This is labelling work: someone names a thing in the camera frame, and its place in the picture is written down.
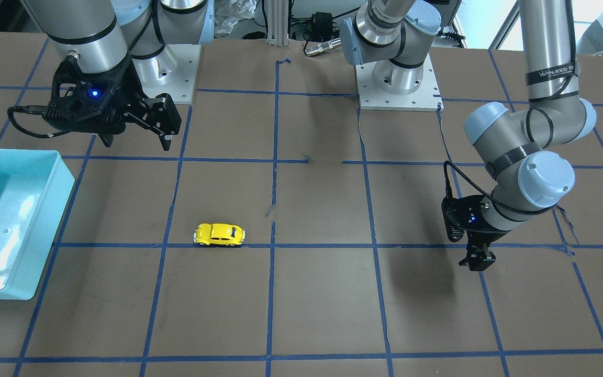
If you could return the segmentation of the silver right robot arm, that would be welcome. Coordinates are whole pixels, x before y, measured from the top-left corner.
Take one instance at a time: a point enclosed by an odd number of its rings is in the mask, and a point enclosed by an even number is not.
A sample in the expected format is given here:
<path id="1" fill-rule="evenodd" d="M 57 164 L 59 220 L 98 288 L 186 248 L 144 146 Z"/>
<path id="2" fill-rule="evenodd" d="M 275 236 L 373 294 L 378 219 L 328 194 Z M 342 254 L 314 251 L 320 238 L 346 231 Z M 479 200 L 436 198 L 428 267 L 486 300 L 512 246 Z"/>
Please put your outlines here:
<path id="1" fill-rule="evenodd" d="M 51 139 L 94 134 L 105 147 L 127 124 L 158 136 L 163 150 L 180 133 L 174 95 L 186 71 L 172 50 L 210 43 L 213 1 L 24 1 L 61 57 L 47 105 L 13 106 L 21 133 Z"/>

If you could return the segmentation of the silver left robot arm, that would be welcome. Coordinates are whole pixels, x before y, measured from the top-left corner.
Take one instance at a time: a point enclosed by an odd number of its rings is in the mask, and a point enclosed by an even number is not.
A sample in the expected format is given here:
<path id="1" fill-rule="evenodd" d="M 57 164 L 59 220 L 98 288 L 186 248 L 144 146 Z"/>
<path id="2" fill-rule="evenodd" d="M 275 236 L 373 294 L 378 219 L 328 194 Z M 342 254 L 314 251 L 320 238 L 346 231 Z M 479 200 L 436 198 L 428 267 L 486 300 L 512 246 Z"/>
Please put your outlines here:
<path id="1" fill-rule="evenodd" d="M 548 212 L 575 183 L 571 164 L 550 146 L 593 131 L 597 114 L 579 96 L 573 5 L 570 1 L 519 1 L 527 110 L 510 112 L 490 102 L 474 110 L 464 131 L 496 181 L 490 193 L 455 198 L 449 181 L 442 200 L 451 242 L 467 237 L 459 265 L 483 271 L 496 260 L 490 245 L 526 220 Z M 352 66 L 375 63 L 383 90 L 409 95 L 419 86 L 423 63 L 442 17 L 424 1 L 369 1 L 340 27 L 343 55 Z"/>

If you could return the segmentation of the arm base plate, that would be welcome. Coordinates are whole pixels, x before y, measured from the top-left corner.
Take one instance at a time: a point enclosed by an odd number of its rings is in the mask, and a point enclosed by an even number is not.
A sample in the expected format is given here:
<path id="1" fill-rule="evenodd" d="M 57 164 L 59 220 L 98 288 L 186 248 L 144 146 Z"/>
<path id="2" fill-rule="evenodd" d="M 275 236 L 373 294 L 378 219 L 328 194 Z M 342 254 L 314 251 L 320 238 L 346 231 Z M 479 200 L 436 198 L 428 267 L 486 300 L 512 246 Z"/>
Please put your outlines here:
<path id="1" fill-rule="evenodd" d="M 167 45 L 155 57 L 134 58 L 143 92 L 148 97 L 167 93 L 175 104 L 191 105 L 201 50 L 200 45 Z"/>
<path id="2" fill-rule="evenodd" d="M 389 60 L 357 65 L 355 76 L 363 110 L 444 110 L 430 55 L 414 69 L 404 69 Z"/>

